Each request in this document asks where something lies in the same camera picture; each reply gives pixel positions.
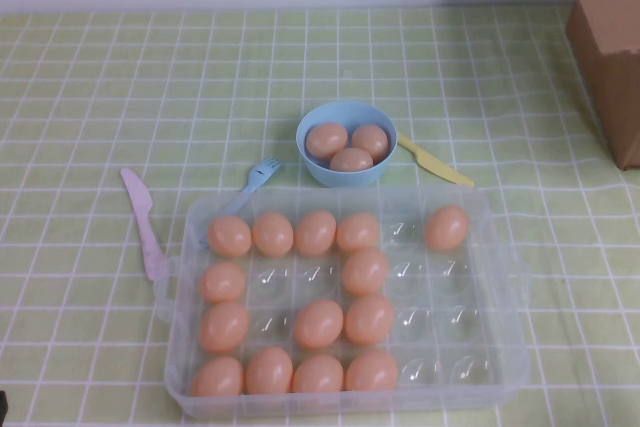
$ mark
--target plastic knife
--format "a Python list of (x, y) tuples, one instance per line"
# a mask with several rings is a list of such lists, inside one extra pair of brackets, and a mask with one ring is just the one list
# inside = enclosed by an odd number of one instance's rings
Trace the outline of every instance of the plastic knife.
[(462, 175), (455, 169), (449, 167), (447, 164), (431, 155), (429, 152), (424, 150), (422, 147), (420, 147), (418, 144), (416, 144), (406, 136), (402, 135), (400, 132), (398, 132), (398, 143), (409, 152), (413, 153), (413, 155), (415, 155), (416, 162), (418, 162), (418, 165), (423, 169), (428, 170), (432, 174), (436, 174), (438, 177), (441, 177), (444, 180), (453, 182), (454, 184), (464, 184), (473, 187), (473, 180), (471, 180), (466, 175)]
[(133, 213), (136, 216), (138, 230), (140, 231), (140, 244), (144, 270), (149, 280), (155, 282), (169, 274), (167, 258), (165, 257), (149, 221), (149, 212), (153, 207), (153, 200), (149, 189), (131, 169), (122, 169), (120, 176), (129, 192)]

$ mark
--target pink plastic knife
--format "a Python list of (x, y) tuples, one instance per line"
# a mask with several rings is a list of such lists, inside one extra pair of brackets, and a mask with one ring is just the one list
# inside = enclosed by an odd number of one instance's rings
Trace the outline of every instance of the pink plastic knife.
[(142, 258), (144, 260), (144, 270), (149, 280), (156, 282), (169, 274), (167, 258), (164, 256), (156, 236), (153, 233), (151, 222), (149, 222), (149, 212), (153, 207), (153, 200), (146, 185), (131, 169), (120, 171), (124, 185), (129, 192), (133, 212), (138, 222), (140, 231), (140, 244), (142, 247)]

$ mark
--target orange egg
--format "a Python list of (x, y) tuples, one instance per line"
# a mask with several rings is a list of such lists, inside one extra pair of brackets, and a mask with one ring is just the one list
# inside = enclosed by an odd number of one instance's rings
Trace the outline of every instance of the orange egg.
[(286, 394), (290, 391), (293, 363), (280, 347), (266, 347), (253, 356), (247, 366), (249, 394)]
[(200, 278), (200, 294), (207, 302), (235, 300), (247, 286), (247, 275), (233, 262), (218, 262)]
[(200, 324), (200, 345), (209, 352), (228, 352), (249, 332), (249, 313), (244, 305), (223, 302), (213, 306)]
[(294, 337), (306, 349), (322, 349), (338, 338), (343, 322), (344, 314), (336, 302), (316, 300), (296, 317)]
[(326, 253), (336, 238), (336, 218), (331, 212), (317, 210), (307, 214), (296, 228), (296, 247), (302, 255)]
[(279, 212), (265, 212), (253, 223), (253, 241), (268, 257), (282, 257), (293, 247), (291, 222)]
[(370, 350), (353, 359), (345, 376), (345, 389), (392, 390), (398, 383), (398, 366), (391, 355)]
[(200, 368), (191, 383), (191, 396), (240, 395), (243, 385), (242, 364), (233, 357), (217, 357)]
[(358, 127), (351, 136), (351, 145), (368, 152), (376, 164), (389, 153), (387, 134), (375, 124)]
[(380, 294), (358, 297), (347, 311), (344, 326), (347, 338), (356, 345), (382, 342), (393, 326), (393, 304)]
[(305, 145), (317, 159), (328, 160), (344, 149), (349, 141), (347, 129), (337, 122), (316, 125), (309, 131)]
[(365, 295), (382, 288), (389, 274), (389, 259), (375, 247), (357, 250), (342, 269), (342, 285), (351, 295)]
[(293, 375), (293, 392), (340, 392), (344, 382), (342, 364), (327, 354), (318, 354), (303, 361)]
[(352, 214), (338, 225), (336, 240), (343, 252), (374, 247), (380, 240), (380, 224), (368, 212)]
[(207, 242), (217, 254), (240, 257), (251, 248), (251, 230), (241, 218), (223, 215), (213, 219), (209, 224)]
[(359, 172), (373, 167), (369, 152), (355, 147), (343, 149), (333, 156), (329, 168), (337, 172)]
[(469, 216), (457, 205), (438, 209), (427, 222), (424, 241), (430, 249), (447, 252), (458, 247), (469, 232)]

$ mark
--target egg carton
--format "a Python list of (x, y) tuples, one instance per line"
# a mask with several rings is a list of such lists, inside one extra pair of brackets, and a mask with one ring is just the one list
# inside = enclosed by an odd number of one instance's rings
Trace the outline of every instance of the egg carton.
[[(237, 215), (249, 225), (275, 210), (295, 225), (314, 210), (332, 212), (338, 222), (367, 211), (381, 226), (381, 250), (389, 258), (383, 293), (394, 304), (395, 321), (377, 345), (396, 359), (397, 388), (386, 392), (189, 396), (191, 380), (212, 357), (199, 345), (200, 321), (210, 307), (199, 293), (203, 272), (221, 260), (202, 239), (209, 222), (233, 195), (202, 198), (190, 208), (182, 257), (174, 268), (175, 300), (166, 283), (157, 290), (158, 313), (171, 321), (165, 383), (171, 396), (193, 417), (250, 418), (265, 415), (330, 414), (486, 407), (511, 398), (527, 381), (530, 357), (517, 309), (528, 297), (526, 267), (497, 240), (491, 212), (481, 192), (465, 187), (376, 187), (366, 189), (262, 190)], [(438, 208), (456, 204), (470, 218), (465, 242), (450, 253), (429, 251), (424, 224)], [(316, 352), (300, 348), (293, 323), (304, 306), (332, 299), (346, 313), (353, 298), (341, 285), (345, 258), (337, 252), (305, 258), (295, 248), (284, 258), (267, 258), (255, 248), (236, 262), (247, 272), (241, 302), (250, 316), (246, 340), (230, 355), (246, 367), (265, 346), (279, 345), (295, 366)], [(343, 338), (324, 352), (345, 370), (366, 348)]]

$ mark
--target container handle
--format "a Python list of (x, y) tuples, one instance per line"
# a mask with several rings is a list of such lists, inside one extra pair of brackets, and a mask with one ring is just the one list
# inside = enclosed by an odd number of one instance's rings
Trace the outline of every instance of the container handle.
[(156, 280), (153, 283), (153, 295), (155, 297), (154, 310), (156, 316), (161, 320), (169, 323), (171, 322), (171, 316), (173, 315), (174, 300), (170, 299), (169, 293), (169, 281), (171, 277), (175, 277), (178, 274), (178, 268), (180, 266), (180, 258), (177, 256), (170, 257), (167, 260), (167, 275)]

